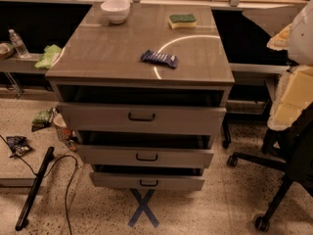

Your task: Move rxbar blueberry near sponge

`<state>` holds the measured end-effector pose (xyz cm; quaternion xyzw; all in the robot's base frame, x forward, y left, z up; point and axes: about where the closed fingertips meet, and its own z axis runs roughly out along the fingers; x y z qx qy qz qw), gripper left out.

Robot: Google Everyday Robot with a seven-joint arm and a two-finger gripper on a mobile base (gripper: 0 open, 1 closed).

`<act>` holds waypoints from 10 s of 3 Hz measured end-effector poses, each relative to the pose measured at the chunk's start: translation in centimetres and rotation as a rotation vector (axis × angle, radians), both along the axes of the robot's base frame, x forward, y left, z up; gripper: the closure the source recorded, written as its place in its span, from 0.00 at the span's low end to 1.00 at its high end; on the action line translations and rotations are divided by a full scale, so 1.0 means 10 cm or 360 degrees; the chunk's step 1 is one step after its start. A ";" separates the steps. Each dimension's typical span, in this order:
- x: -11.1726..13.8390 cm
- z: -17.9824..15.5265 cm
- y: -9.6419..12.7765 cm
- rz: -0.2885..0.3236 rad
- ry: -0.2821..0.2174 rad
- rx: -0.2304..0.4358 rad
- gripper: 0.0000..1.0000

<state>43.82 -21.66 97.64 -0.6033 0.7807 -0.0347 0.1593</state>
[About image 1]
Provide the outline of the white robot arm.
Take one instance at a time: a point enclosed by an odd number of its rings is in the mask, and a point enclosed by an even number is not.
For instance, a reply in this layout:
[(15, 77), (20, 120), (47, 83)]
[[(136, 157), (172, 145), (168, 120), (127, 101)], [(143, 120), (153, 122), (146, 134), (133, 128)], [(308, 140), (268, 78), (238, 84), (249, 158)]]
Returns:
[(282, 131), (313, 102), (313, 0), (267, 46), (275, 51), (287, 50), (293, 61), (280, 76), (267, 121), (270, 129)]

